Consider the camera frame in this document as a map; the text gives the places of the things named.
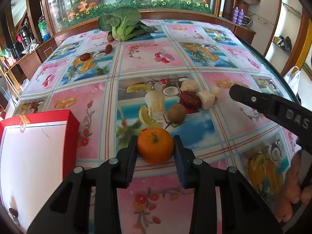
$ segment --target tangerine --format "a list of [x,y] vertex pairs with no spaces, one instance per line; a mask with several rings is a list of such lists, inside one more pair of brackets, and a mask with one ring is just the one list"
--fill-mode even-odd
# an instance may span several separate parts
[[161,128],[149,128],[143,131],[137,141],[138,153],[150,164],[163,164],[174,153],[174,140]]

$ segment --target silver bolt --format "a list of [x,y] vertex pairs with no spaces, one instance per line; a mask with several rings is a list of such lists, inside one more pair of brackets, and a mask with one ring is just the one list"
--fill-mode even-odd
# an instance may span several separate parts
[[75,169],[74,169],[74,173],[80,173],[80,172],[82,172],[82,167],[81,166],[77,166],[77,167],[75,167]]
[[201,159],[194,159],[193,163],[196,165],[201,165],[202,164],[202,160]]
[[229,172],[230,173],[237,173],[237,168],[235,166],[230,166],[229,167]]
[[113,158],[113,159],[108,160],[108,162],[110,164],[117,164],[118,163],[118,159],[117,158]]

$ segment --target bare skin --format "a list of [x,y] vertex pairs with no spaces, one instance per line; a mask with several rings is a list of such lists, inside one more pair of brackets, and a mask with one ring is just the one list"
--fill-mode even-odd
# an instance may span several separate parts
[[278,222],[287,222],[293,215],[292,205],[300,200],[308,205],[312,198],[312,185],[301,191],[298,184],[298,173],[301,168],[300,152],[297,152],[291,160],[291,167],[286,173],[285,184],[277,199],[274,215]]

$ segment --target table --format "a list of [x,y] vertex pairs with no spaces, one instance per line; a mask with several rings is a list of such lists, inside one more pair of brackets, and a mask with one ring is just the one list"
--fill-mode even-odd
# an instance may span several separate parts
[[[67,38],[38,68],[14,115],[70,109],[80,122],[76,164],[85,168],[114,157],[131,135],[145,128],[142,123],[162,123],[197,158],[213,167],[237,167],[272,209],[295,153],[296,136],[233,101],[229,88],[238,83],[293,100],[283,82],[223,26],[188,20],[144,23],[155,33],[125,42],[108,43],[107,32],[98,29]],[[107,44],[113,46],[109,54],[104,52]],[[86,52],[91,58],[80,61]],[[151,99],[164,97],[168,110],[179,102],[177,85],[183,80],[195,80],[199,91],[215,87],[220,95],[213,108],[189,112],[182,125],[173,127]],[[148,96],[150,89],[157,94]],[[153,120],[140,118],[142,106],[150,109]],[[182,189],[173,159],[149,165],[138,158],[132,183],[119,189],[118,197],[124,233],[188,233],[193,190]]]

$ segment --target plastic bottle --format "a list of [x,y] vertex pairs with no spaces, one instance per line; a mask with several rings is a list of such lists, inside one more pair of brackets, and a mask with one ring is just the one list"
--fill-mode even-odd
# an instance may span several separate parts
[[239,9],[238,9],[238,7],[236,7],[236,8],[233,10],[233,17],[232,17],[232,22],[233,22],[233,23],[236,23],[236,22],[237,22],[238,13],[239,13]]
[[46,19],[44,18],[44,16],[41,16],[38,20],[38,27],[42,36],[43,41],[48,40],[49,38],[51,38],[48,26],[46,24]]
[[239,11],[238,17],[237,17],[237,22],[236,22],[238,25],[241,25],[241,23],[244,19],[244,15],[245,15],[245,13],[243,10]]

